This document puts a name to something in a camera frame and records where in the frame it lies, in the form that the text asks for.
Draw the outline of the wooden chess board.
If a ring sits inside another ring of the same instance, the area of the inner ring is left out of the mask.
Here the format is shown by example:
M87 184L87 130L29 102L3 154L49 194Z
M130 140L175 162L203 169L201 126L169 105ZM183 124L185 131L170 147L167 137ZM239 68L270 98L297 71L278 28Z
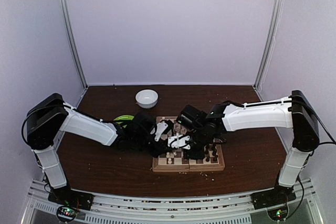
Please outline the wooden chess board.
M185 116L158 116L159 128L168 126L159 142L167 144L170 149L166 153L153 158L152 170L159 173L217 172L225 168L221 139L213 139L202 149L191 149L186 146L201 127L197 120L189 120Z

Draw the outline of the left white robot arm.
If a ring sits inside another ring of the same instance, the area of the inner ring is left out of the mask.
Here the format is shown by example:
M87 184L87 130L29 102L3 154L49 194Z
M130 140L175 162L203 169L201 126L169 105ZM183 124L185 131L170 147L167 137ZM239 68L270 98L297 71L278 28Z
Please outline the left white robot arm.
M64 205L76 197L71 190L54 147L59 132L78 135L118 150L148 151L157 157L167 150L161 136L173 128L169 120L157 122L154 117L139 112L132 119L104 120L81 112L53 93L28 111L22 123L22 139L35 154L48 179L51 192Z

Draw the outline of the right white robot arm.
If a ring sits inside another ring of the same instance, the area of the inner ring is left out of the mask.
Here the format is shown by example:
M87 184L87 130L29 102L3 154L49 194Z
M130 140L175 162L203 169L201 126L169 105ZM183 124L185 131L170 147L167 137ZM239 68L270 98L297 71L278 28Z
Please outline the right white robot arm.
M290 96L264 102L236 103L227 100L213 106L209 112L187 105L176 120L188 131L183 136L170 136L168 146L184 148L192 158L197 158L202 148L224 133L271 128L292 130L291 148L287 151L275 186L251 195L256 208L284 204L296 198L293 187L309 155L320 143L317 116L299 90L293 90Z

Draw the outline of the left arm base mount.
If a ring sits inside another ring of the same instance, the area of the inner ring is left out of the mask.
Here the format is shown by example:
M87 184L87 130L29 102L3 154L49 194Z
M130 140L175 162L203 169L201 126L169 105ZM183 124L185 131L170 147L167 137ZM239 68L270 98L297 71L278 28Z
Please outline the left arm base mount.
M83 193L79 191L72 191L69 199L60 199L53 193L50 193L48 200L59 205L65 205L79 210L90 210L93 203L94 195L90 193Z

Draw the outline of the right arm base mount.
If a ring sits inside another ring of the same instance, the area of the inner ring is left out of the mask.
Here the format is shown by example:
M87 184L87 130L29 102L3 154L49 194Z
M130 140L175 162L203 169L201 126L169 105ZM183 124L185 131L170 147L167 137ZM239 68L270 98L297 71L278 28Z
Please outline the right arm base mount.
M295 200L296 195L293 192L267 190L251 194L254 209L269 208L276 205L285 204Z

